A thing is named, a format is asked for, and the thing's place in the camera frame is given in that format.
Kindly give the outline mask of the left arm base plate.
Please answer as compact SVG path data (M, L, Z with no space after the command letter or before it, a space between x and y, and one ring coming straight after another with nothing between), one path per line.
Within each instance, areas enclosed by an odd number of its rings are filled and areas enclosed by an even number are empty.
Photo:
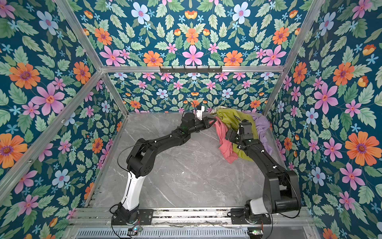
M123 207L117 209L112 216L111 223L117 226L151 225L154 210L133 209L125 210Z

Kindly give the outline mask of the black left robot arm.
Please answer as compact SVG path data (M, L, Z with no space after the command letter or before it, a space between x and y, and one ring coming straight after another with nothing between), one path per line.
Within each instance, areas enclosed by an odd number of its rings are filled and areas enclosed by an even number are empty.
M139 217L139 197L146 176L152 171L158 154L185 144L192 133L209 129L217 122L216 118L197 118L193 113L182 116L181 124L169 134L145 140L139 139L126 158L128 173L126 187L122 199L113 212L112 222L119 225L133 225Z

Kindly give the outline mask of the pink cloth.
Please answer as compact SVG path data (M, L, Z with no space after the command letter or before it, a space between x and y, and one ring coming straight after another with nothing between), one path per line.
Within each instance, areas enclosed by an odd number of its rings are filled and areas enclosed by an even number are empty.
M233 144L229 140L226 139L226 134L228 133L228 127L219 117L215 117L216 122L214 124L216 133L219 138L219 150L224 157L224 159L232 164L234 161L238 159L238 154L233 151Z

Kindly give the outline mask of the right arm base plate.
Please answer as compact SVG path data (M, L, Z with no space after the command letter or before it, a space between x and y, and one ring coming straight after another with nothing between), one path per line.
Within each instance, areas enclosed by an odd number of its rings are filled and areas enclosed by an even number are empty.
M231 208L227 213L234 225L271 225L271 217L268 214L255 215L250 209L245 208Z

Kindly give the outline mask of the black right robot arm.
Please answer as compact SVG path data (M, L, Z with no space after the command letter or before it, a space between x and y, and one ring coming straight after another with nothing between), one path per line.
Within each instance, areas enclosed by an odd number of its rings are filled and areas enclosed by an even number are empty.
M254 161L265 180L262 196L248 200L241 212L232 212L233 217L244 217L251 224L265 215L282 214L301 210L301 195L298 176L280 166L265 150L260 140L254 138L252 124L243 120L237 130L230 129L225 139L237 145Z

